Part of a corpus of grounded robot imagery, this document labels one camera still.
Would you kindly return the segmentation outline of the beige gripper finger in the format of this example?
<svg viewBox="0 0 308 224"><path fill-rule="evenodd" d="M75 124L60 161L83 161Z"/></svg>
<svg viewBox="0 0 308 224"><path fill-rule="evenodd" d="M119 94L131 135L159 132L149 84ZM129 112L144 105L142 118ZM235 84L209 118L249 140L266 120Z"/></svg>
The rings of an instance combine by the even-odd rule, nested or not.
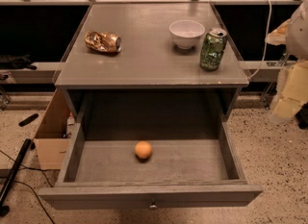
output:
<svg viewBox="0 0 308 224"><path fill-rule="evenodd" d="M308 102L308 62L282 68L276 91L270 104L269 119L274 123L285 123Z"/></svg>

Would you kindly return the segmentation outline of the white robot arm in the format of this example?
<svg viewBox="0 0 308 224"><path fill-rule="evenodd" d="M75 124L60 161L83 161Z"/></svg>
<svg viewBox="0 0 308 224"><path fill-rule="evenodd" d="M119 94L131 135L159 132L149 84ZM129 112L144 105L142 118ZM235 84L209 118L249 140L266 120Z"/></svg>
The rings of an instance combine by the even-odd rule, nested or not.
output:
<svg viewBox="0 0 308 224"><path fill-rule="evenodd" d="M285 44L287 53L297 63L284 67L278 74L277 94L271 104L270 119L286 122L308 103L308 1L303 1L292 14L266 36L266 43Z"/></svg>

